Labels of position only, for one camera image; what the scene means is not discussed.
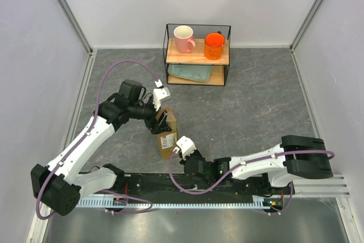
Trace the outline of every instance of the cardboard box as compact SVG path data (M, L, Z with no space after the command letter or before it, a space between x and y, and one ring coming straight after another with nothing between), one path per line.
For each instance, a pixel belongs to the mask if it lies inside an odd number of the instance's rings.
M162 158L169 159L172 154L173 148L175 148L176 142L178 140L177 121L171 108L164 108L163 110L166 110L168 113L167 123L171 127L172 131L158 134L157 142L159 152Z

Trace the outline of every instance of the white wall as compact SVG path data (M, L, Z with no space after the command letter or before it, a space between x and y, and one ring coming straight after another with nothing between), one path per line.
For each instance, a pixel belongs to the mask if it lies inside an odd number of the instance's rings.
M325 0L296 56L319 131L364 224L364 0Z
M0 0L0 236L25 242L30 171L60 152L87 54L56 0Z
M230 24L232 46L289 45L314 0L67 0L93 47L162 47L166 23Z

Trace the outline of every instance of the orange mug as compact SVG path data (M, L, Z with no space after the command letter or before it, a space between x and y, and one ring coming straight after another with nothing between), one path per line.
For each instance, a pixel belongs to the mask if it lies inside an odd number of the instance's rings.
M225 37L221 31L207 34L205 37L205 57L210 60L217 60L222 56Z

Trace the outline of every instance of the label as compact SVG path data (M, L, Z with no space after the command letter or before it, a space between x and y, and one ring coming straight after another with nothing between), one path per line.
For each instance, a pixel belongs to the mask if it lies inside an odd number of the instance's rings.
M160 143L162 144L162 149L170 148L175 144L175 139L177 138L176 133L169 134L164 137L160 137Z

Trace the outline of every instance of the gray floor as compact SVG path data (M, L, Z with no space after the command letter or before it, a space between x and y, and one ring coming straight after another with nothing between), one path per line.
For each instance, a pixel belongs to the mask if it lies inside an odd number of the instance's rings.
M313 129L289 49L231 49L225 87L170 85L179 136L186 135L208 160L248 155L270 148L284 135L313 137ZM118 60L141 59L166 83L161 50L99 50L86 92L78 132L95 108L97 89L107 68ZM102 98L132 79L150 91L154 80L137 64L122 64L106 80ZM133 172L167 172L156 136L142 121L130 121L107 140L84 166L112 163ZM174 171L182 171L175 163Z
M145 61L166 82L161 50L102 50L96 62L78 123L92 115L96 91L107 67L117 60ZM121 65L106 81L105 99L124 79L154 87L138 65ZM287 134L313 136L296 70L288 49L231 49L225 87L169 86L180 136L191 137L208 160L247 155L280 142ZM166 172L156 136L143 122L130 121L109 138L85 165L112 163L125 171ZM182 171L176 163L175 171ZM101 209L75 209L55 216L44 243L64 242L348 242L335 200L295 199L282 216L252 210L155 210L111 216Z

